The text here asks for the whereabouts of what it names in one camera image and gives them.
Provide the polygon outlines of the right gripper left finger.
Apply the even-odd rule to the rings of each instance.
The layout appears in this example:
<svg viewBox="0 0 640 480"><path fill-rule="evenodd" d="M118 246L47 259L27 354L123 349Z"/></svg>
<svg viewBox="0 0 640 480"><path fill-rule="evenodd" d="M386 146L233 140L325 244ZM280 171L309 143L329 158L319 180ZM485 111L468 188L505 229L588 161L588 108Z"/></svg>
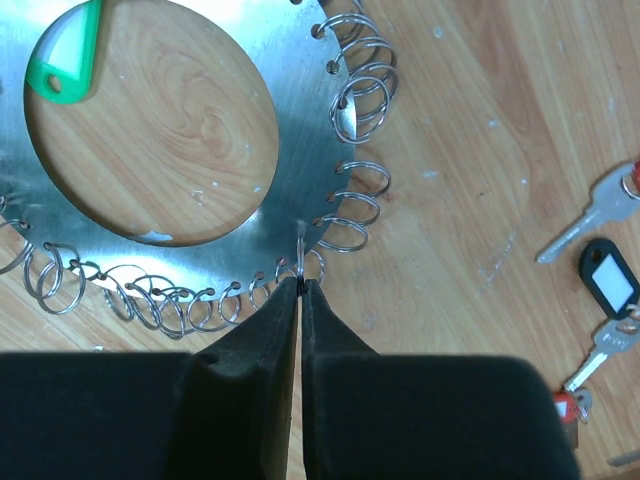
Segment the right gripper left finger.
<svg viewBox="0 0 640 480"><path fill-rule="evenodd" d="M198 353L5 353L5 479L282 479L297 283Z"/></svg>

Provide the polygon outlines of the green key tag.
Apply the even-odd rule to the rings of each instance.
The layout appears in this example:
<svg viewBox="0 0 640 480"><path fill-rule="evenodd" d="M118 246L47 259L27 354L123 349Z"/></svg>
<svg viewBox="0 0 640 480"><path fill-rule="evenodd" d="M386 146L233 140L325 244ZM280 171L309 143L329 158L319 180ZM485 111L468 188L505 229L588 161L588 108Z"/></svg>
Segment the green key tag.
<svg viewBox="0 0 640 480"><path fill-rule="evenodd" d="M90 92L101 20L101 1L87 1L59 17L41 36L26 82L45 100L79 103Z"/></svg>

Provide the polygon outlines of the red key tag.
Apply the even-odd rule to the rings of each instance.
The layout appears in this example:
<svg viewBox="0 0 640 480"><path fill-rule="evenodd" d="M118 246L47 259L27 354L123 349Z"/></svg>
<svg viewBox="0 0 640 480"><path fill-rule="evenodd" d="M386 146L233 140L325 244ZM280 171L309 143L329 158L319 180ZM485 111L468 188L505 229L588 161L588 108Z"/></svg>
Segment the red key tag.
<svg viewBox="0 0 640 480"><path fill-rule="evenodd" d="M553 263L575 240L609 222L623 222L639 210L639 161L610 170L593 186L582 215L551 241L535 260Z"/></svg>

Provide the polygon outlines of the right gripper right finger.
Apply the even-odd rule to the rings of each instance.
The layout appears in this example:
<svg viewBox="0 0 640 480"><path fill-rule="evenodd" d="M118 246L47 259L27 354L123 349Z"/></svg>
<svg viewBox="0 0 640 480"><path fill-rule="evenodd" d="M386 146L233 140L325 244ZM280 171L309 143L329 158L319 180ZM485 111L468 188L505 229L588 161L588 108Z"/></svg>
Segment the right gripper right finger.
<svg viewBox="0 0 640 480"><path fill-rule="evenodd" d="M302 297L303 453L311 479L576 479L538 371L510 356L380 354Z"/></svg>

